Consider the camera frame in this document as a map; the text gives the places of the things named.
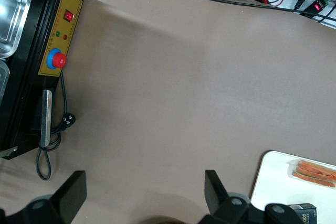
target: connector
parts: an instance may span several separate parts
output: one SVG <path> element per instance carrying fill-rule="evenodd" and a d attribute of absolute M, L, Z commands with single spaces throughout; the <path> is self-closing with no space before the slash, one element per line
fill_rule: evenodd
<path fill-rule="evenodd" d="M 61 126 L 60 126 L 60 130 L 64 131 L 66 130 L 68 127 L 72 126 L 76 121 L 76 117 L 74 114 L 71 113 L 66 113 L 63 116 L 62 122 L 61 122 Z"/>
<path fill-rule="evenodd" d="M 315 16 L 314 14 L 321 12 L 327 5 L 328 5 L 327 0 L 315 0 L 310 6 L 308 6 L 304 10 L 305 12 L 312 13 L 312 14 L 301 13 L 300 15 L 307 17 L 307 18 L 313 18 Z"/>

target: red emergency stop button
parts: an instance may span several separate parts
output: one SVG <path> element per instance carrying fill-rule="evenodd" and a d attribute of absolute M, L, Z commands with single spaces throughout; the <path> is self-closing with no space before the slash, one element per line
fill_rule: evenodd
<path fill-rule="evenodd" d="M 55 68 L 62 68 L 64 67 L 65 63 L 67 62 L 67 57 L 62 54 L 61 52 L 57 52 L 53 59 L 52 59 L 52 65 L 55 67 Z"/>

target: metal handle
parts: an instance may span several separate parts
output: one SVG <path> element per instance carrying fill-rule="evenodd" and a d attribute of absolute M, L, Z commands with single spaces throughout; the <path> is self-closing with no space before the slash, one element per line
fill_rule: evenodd
<path fill-rule="evenodd" d="M 51 130 L 51 106 L 53 104 L 53 95 L 50 90 L 43 90 L 42 94 L 42 125 L 41 125 L 41 147 L 47 147 L 50 144 Z"/>

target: white plate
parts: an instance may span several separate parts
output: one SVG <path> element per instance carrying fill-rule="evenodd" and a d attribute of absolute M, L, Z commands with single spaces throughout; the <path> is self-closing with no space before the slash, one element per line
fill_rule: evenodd
<path fill-rule="evenodd" d="M 301 159 L 336 169 L 336 166 L 281 152 L 268 152 L 262 159 L 251 203 L 265 210 L 269 203 L 285 205 L 311 203 L 316 206 L 318 224 L 336 223 L 336 189 L 288 177 L 288 162 Z"/>

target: plastic packaging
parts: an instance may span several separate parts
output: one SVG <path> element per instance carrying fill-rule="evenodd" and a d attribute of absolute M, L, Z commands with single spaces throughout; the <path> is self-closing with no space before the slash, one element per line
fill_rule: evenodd
<path fill-rule="evenodd" d="M 336 170 L 300 159 L 292 160 L 288 164 L 289 177 L 336 189 Z"/>

